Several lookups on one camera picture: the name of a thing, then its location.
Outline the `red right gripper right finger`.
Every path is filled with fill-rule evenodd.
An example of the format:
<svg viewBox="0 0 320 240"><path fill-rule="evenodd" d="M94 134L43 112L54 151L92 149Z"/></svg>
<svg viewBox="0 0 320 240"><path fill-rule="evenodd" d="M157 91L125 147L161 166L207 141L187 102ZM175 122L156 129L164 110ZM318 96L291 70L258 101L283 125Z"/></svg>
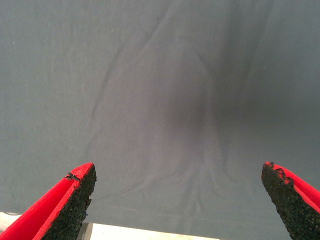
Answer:
<svg viewBox="0 0 320 240"><path fill-rule="evenodd" d="M293 240L320 238L320 191L291 170L267 161L262 184Z"/></svg>

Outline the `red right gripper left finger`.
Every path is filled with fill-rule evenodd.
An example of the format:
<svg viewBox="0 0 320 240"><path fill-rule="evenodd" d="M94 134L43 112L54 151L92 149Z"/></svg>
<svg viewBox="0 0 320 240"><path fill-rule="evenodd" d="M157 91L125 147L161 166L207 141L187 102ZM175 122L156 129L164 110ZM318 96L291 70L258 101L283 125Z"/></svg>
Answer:
<svg viewBox="0 0 320 240"><path fill-rule="evenodd" d="M71 170L0 234L2 240L75 240L97 181L95 165Z"/></svg>

